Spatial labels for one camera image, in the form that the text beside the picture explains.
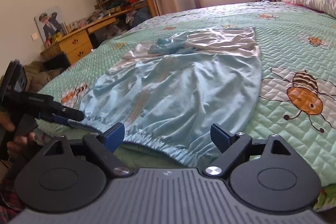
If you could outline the person's left hand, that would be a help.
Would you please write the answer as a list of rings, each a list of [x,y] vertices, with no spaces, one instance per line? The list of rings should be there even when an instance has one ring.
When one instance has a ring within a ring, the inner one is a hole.
[[[1,112],[1,127],[6,131],[13,132],[15,125],[11,122],[10,117]],[[32,131],[27,136],[16,136],[13,141],[7,143],[7,153],[10,157],[20,156],[28,148],[29,144],[35,140],[35,133]]]

